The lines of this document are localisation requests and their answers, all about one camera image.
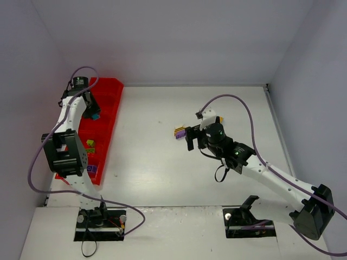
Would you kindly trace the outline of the purple lego in bin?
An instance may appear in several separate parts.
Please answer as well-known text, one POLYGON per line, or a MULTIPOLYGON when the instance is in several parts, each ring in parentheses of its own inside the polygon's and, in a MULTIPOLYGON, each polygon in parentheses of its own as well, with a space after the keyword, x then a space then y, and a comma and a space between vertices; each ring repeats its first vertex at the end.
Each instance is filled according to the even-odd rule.
POLYGON ((98 167, 96 165, 88 165, 87 166, 87 172, 89 174, 96 174, 98 170, 98 167))

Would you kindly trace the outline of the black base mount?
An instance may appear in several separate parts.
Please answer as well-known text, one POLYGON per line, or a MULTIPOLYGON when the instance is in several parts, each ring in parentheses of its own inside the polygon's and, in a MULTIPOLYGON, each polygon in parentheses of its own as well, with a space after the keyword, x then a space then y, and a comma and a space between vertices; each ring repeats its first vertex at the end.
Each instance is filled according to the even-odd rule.
POLYGON ((110 208, 106 214, 92 215, 80 210, 75 226, 75 242, 115 242, 124 240, 126 211, 110 208))
POLYGON ((223 208, 223 221, 227 239, 276 237, 272 221, 257 219, 251 213, 258 196, 249 196, 239 207, 223 208))

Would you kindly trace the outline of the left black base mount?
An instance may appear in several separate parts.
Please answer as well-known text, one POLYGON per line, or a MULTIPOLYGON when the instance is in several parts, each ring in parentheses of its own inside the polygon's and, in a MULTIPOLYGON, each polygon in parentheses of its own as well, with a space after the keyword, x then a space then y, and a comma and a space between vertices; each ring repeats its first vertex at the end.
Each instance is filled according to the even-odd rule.
POLYGON ((124 240, 126 211, 110 208, 106 214, 92 215, 80 210, 75 226, 75 242, 115 242, 124 240))

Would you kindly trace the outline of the teal oval lego piece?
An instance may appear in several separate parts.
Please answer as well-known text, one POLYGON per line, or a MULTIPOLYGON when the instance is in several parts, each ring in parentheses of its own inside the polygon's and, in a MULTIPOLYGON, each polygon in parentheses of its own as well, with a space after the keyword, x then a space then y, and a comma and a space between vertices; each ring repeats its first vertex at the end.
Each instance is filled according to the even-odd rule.
POLYGON ((93 114, 92 115, 92 119, 93 120, 97 120, 97 119, 99 119, 100 118, 100 115, 99 114, 93 114))

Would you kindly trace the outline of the red divided plastic bin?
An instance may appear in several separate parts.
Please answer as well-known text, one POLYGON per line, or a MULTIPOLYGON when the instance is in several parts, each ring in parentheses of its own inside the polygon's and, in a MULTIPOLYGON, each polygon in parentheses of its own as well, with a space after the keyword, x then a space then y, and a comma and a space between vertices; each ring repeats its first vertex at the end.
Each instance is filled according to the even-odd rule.
POLYGON ((100 118, 97 120, 81 118, 79 124, 78 135, 84 148, 90 148, 86 144, 87 139, 95 141, 95 154, 87 154, 88 165, 98 167, 96 174, 89 174, 94 185, 100 185, 102 180, 123 88, 124 85, 116 78, 101 77, 91 89, 101 108, 100 118))

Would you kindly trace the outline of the purple yellow striped lego stack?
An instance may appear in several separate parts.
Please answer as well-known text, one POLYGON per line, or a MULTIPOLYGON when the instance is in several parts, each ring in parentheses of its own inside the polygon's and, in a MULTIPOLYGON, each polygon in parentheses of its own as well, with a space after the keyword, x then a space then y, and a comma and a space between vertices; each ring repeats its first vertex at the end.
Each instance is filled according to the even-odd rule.
POLYGON ((185 127, 179 126, 174 129, 174 137, 176 140, 182 139, 186 136, 185 127))

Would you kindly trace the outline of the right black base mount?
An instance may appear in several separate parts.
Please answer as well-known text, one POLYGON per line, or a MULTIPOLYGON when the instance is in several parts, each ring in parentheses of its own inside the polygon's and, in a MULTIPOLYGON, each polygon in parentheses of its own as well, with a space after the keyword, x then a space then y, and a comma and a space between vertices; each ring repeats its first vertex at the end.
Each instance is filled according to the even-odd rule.
POLYGON ((227 239, 276 237, 272 221, 257 219, 251 213, 258 196, 249 196, 239 207, 223 208, 223 221, 227 239))

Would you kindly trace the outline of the small lime green lego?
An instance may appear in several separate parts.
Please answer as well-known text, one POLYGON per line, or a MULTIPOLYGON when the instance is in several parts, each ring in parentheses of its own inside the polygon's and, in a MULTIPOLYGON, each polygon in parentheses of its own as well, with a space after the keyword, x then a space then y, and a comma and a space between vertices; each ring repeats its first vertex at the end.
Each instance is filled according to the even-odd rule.
POLYGON ((86 144, 88 145, 88 147, 94 147, 95 141, 92 139, 87 139, 86 144))

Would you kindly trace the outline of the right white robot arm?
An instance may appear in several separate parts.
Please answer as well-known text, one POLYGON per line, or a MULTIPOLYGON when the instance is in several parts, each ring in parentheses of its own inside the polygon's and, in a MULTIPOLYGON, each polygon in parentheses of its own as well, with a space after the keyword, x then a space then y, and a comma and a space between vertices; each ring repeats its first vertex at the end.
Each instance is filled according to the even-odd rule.
POLYGON ((250 195, 242 205, 230 213, 229 224, 253 229, 264 220, 294 226, 305 237, 317 241, 335 214, 331 190, 321 184, 315 187, 300 181, 262 162, 251 147, 226 136, 221 123, 212 123, 205 129, 199 125, 185 129, 188 150, 194 148, 211 151, 210 158, 218 160, 230 170, 263 184, 283 199, 263 199, 250 195))

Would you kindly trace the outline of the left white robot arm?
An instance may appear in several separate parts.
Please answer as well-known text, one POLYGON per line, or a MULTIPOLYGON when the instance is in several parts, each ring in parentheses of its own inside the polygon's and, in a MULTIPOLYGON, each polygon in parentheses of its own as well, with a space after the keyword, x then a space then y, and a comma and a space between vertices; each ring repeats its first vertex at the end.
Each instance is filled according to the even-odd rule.
POLYGON ((78 129, 81 119, 96 120, 101 109, 90 91, 80 93, 89 87, 87 77, 74 77, 71 85, 71 89, 63 94, 58 128, 48 138, 44 152, 50 170, 79 192, 78 220, 88 228, 100 228, 107 218, 107 207, 88 175, 88 156, 78 129))

